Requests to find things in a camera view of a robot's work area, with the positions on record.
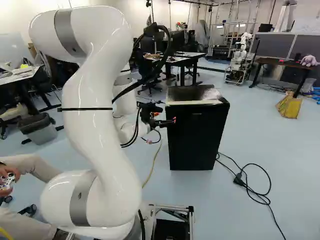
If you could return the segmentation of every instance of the stuffed toy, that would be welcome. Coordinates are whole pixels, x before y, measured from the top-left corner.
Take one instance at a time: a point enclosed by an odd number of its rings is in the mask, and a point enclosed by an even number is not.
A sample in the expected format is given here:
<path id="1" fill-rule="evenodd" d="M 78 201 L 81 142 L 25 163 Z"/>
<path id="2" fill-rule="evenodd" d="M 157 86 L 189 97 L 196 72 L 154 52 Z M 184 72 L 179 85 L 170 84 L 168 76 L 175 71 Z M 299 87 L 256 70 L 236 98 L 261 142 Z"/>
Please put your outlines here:
<path id="1" fill-rule="evenodd" d="M 302 64 L 302 66 L 311 67 L 311 66 L 317 66 L 318 62 L 315 56 L 308 55 L 301 60 L 300 64 Z"/>

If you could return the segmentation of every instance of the white wall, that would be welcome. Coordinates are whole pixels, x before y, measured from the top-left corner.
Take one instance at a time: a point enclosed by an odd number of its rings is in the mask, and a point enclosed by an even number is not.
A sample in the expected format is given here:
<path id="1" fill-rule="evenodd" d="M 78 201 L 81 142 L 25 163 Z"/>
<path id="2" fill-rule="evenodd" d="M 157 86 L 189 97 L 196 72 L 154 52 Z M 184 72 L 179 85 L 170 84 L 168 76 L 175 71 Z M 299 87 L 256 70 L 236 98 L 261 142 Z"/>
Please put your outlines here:
<path id="1" fill-rule="evenodd" d="M 310 17 L 316 16 L 320 10 L 320 0 L 299 0 L 296 9 L 296 16 Z M 251 1 L 251 16 L 252 21 L 258 0 Z M 280 13 L 280 8 L 283 0 L 276 0 L 272 24 L 276 24 Z M 109 5 L 120 9 L 126 16 L 128 22 L 132 27 L 132 35 L 139 36 L 146 26 L 147 18 L 150 14 L 150 7 L 146 7 L 146 0 L 70 0 L 72 7 L 91 6 L 91 5 Z M 230 4 L 221 6 L 219 9 L 219 20 L 228 20 Z M 272 0 L 261 0 L 255 30 L 258 29 L 260 23 L 268 23 L 270 18 L 270 9 Z M 30 42 L 28 34 L 28 26 L 30 20 L 38 13 L 69 8 L 68 0 L 1 0 L 1 15 L 0 15 L 0 34 L 6 33 L 21 33 L 22 39 L 25 43 Z M 153 0 L 154 20 L 159 24 L 164 24 L 170 27 L 169 5 L 168 0 Z M 216 12 L 218 7 L 212 9 L 212 22 L 215 22 Z M 197 4 L 190 4 L 186 2 L 171 1 L 171 26 L 175 30 L 176 22 L 188 22 L 189 15 L 189 29 L 194 29 L 197 24 Z M 209 23 L 210 13 L 206 12 L 206 6 L 201 6 L 199 9 L 199 19 L 205 19 Z M 249 15 L 249 2 L 242 2 L 239 5 L 239 20 L 246 21 Z"/>
<path id="2" fill-rule="evenodd" d="M 22 39 L 30 42 L 29 22 L 38 13 L 63 6 L 58 0 L 1 0 L 0 34 L 21 33 Z"/>

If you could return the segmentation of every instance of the gray bin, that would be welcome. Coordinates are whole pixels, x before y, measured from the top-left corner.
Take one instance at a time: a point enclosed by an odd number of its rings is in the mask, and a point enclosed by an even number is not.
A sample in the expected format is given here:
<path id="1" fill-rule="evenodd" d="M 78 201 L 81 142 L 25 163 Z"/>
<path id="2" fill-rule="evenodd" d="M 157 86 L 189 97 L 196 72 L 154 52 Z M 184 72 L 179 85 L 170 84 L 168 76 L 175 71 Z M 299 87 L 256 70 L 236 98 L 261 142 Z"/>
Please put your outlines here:
<path id="1" fill-rule="evenodd" d="M 20 120 L 18 128 L 37 145 L 49 142 L 58 135 L 56 128 L 52 125 L 49 114 L 46 112 Z"/>

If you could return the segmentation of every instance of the black cabinet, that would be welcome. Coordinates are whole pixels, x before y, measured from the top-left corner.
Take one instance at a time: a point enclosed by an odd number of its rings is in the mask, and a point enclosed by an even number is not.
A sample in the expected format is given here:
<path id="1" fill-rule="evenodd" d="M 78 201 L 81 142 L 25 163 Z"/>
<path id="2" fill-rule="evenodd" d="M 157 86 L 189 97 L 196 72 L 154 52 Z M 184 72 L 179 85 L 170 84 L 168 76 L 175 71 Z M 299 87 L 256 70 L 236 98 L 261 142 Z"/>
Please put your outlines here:
<path id="1" fill-rule="evenodd" d="M 230 104 L 213 85 L 169 87 L 166 119 L 171 170 L 212 170 Z"/>

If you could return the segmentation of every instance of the light blue floor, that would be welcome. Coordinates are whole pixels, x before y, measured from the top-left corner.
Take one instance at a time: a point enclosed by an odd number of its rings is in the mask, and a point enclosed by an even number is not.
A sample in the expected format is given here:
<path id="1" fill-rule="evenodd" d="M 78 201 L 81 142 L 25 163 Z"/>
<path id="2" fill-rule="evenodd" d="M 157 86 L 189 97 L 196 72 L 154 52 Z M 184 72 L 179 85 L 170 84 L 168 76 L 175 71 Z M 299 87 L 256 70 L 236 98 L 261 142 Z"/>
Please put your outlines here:
<path id="1" fill-rule="evenodd" d="M 234 158 L 240 166 L 256 163 L 267 170 L 272 180 L 271 207 L 288 240 L 318 240 L 320 106 L 305 99 L 298 119 L 286 119 L 275 108 L 284 95 L 257 87 L 250 89 L 249 83 L 242 86 L 225 84 L 223 73 L 199 72 L 199 80 L 214 84 L 230 102 L 219 151 Z M 185 81 L 186 85 L 191 82 L 191 78 Z M 153 99 L 165 99 L 165 83 L 163 87 L 162 93 L 154 92 Z M 57 102 L 54 96 L 50 100 Z M 43 107 L 40 99 L 37 105 Z M 61 113 L 56 110 L 49 113 L 58 125 L 62 124 Z M 161 129 L 161 133 L 163 146 L 153 176 L 143 189 L 144 201 L 193 205 L 195 240 L 282 239 L 269 209 L 249 199 L 243 189 L 232 183 L 233 176 L 218 163 L 213 171 L 170 171 L 167 133 L 165 129 Z M 157 137 L 151 133 L 149 138 Z M 20 132 L 11 131 L 6 140 L 0 141 L 0 156 L 37 153 L 63 171 L 90 168 L 88 162 L 71 148 L 63 130 L 55 141 L 42 146 L 33 143 L 21 145 L 23 139 Z M 157 144 L 147 145 L 138 139 L 125 149 L 141 181 L 149 173 L 157 148 Z M 222 156 L 220 160 L 237 171 L 227 158 Z M 253 189 L 258 192 L 267 190 L 268 179 L 262 172 L 256 168 L 248 168 L 247 172 Z M 38 204 L 43 186 L 32 176 L 23 176 L 14 186 L 14 201 L 9 207 L 18 211 L 30 204 Z"/>

